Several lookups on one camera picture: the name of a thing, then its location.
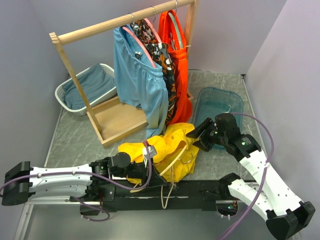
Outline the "yellow wooden hanger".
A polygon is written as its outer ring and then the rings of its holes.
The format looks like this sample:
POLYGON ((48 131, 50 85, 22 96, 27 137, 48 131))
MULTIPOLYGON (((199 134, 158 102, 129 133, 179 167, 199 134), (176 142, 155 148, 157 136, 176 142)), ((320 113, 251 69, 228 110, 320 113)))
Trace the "yellow wooden hanger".
MULTIPOLYGON (((177 157, 159 174, 160 177, 162 177, 168 170, 170 170, 173 167, 173 165, 180 159, 180 157, 183 155, 183 153, 186 151, 187 148, 188 148, 187 145, 185 145, 182 148, 182 150, 177 155, 177 157)), ((141 190, 144 190, 145 188, 146 186, 137 187, 137 184, 136 184, 133 190, 130 190, 130 193, 137 193, 137 192, 140 192, 141 190)))

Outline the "yellow shorts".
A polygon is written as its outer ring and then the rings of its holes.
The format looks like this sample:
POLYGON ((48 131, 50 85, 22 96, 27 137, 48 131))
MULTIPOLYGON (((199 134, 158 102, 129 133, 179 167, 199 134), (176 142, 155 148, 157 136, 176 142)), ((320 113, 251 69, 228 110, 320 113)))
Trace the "yellow shorts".
POLYGON ((167 182, 177 183, 186 175, 194 173, 199 148, 193 145, 196 141, 194 138, 186 136, 187 133, 194 129, 195 127, 191 123, 175 123, 166 128, 165 134, 156 135, 147 140, 147 142, 156 149, 157 155, 153 157, 153 162, 159 173, 161 173, 177 157, 183 147, 187 145, 187 149, 180 159, 163 175, 167 182))

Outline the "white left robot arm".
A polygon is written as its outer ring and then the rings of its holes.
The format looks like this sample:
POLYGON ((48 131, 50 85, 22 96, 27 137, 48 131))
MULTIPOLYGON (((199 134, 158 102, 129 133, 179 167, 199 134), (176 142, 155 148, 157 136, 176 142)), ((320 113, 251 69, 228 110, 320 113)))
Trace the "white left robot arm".
POLYGON ((137 163, 131 161, 130 155, 125 152, 64 168, 32 167, 29 161, 22 161, 5 174, 4 185, 0 188, 1 204, 16 206, 29 199, 56 196, 94 201, 102 192, 102 186, 113 184, 126 188, 116 182, 116 178, 140 180, 145 188, 167 183, 157 171, 152 158, 137 163))

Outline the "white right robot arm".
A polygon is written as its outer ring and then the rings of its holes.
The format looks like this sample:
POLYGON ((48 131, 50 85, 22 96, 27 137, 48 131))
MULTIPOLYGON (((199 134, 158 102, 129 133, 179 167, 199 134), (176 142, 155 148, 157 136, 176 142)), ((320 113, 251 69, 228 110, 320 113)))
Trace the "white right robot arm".
POLYGON ((316 209, 287 186, 270 163, 272 153, 265 154, 252 135, 241 133, 235 116, 235 113, 225 112, 216 115, 215 119, 208 117, 187 134, 196 140, 193 145, 205 152, 215 145, 224 147, 259 185, 254 189, 235 173, 219 180, 222 198, 234 197, 247 205, 239 219, 219 239, 226 239, 249 211, 254 210, 275 239, 288 240, 308 226, 316 209))

